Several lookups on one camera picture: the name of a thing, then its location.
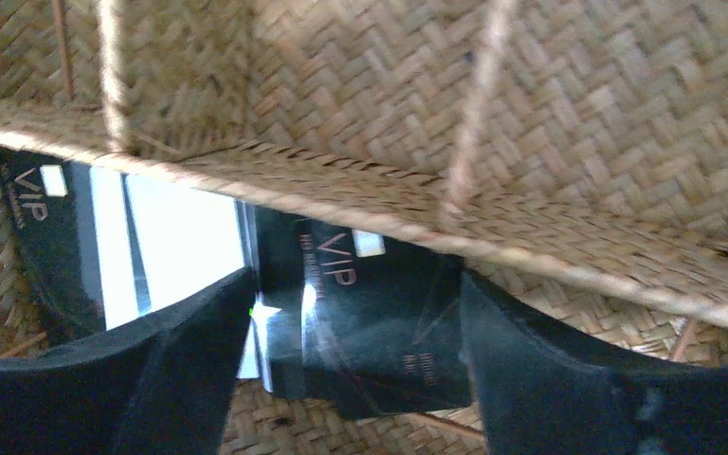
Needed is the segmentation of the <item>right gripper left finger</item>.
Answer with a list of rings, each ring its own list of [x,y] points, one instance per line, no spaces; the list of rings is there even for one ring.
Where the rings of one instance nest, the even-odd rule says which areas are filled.
[[[0,454],[215,454],[250,310],[244,267],[33,358],[0,359]]]

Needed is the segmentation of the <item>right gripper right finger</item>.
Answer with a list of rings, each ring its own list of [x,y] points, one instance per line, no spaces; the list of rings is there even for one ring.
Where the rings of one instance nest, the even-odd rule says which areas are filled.
[[[463,348],[491,454],[728,454],[728,366],[641,355],[463,274]]]

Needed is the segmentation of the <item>brown woven divided tray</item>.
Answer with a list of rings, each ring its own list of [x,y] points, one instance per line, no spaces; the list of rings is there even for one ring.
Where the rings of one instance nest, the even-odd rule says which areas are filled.
[[[728,1],[0,1],[0,144],[222,178],[527,303],[728,306]]]

